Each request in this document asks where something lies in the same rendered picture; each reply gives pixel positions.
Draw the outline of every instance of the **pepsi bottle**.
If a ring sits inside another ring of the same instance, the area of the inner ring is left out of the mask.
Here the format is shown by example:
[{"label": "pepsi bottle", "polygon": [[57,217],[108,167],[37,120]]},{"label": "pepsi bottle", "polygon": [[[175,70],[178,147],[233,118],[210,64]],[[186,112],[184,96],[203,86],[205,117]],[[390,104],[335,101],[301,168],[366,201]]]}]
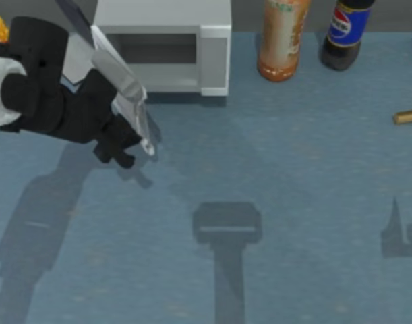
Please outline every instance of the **pepsi bottle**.
[{"label": "pepsi bottle", "polygon": [[338,0],[321,52],[321,62],[325,66],[343,71],[355,62],[374,2]]}]

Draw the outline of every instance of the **orange bottle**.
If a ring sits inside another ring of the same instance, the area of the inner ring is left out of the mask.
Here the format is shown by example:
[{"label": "orange bottle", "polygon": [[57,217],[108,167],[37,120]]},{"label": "orange bottle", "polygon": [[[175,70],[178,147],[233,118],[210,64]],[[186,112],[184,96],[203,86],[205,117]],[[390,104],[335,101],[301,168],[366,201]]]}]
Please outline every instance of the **orange bottle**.
[{"label": "orange bottle", "polygon": [[273,82],[294,75],[310,0],[266,0],[258,71]]}]

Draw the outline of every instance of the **bottle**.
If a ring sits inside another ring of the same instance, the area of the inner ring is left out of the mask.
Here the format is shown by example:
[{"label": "bottle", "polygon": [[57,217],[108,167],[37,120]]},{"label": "bottle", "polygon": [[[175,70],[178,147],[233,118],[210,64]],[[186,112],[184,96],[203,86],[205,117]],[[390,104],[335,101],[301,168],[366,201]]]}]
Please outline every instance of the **bottle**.
[{"label": "bottle", "polygon": [[322,46],[321,62],[344,71],[357,59],[370,11],[375,0],[338,0]]},{"label": "bottle", "polygon": [[294,75],[310,0],[266,0],[259,73],[272,82]]}]

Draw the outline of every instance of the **white box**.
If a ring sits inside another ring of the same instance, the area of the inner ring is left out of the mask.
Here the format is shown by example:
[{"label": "white box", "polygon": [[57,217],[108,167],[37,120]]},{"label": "white box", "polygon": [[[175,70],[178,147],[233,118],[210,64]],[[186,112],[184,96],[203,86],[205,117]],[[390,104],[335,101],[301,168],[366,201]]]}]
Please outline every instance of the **white box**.
[{"label": "white box", "polygon": [[148,92],[228,95],[231,0],[98,0],[93,24]]}]

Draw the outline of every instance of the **pepsi logo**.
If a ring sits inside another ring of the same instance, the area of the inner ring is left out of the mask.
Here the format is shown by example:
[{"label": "pepsi logo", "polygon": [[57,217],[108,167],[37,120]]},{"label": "pepsi logo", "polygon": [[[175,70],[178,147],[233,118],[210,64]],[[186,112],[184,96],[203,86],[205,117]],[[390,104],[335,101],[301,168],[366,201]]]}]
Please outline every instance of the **pepsi logo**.
[{"label": "pepsi logo", "polygon": [[340,9],[336,8],[332,19],[332,36],[343,38],[351,31],[351,21]]}]

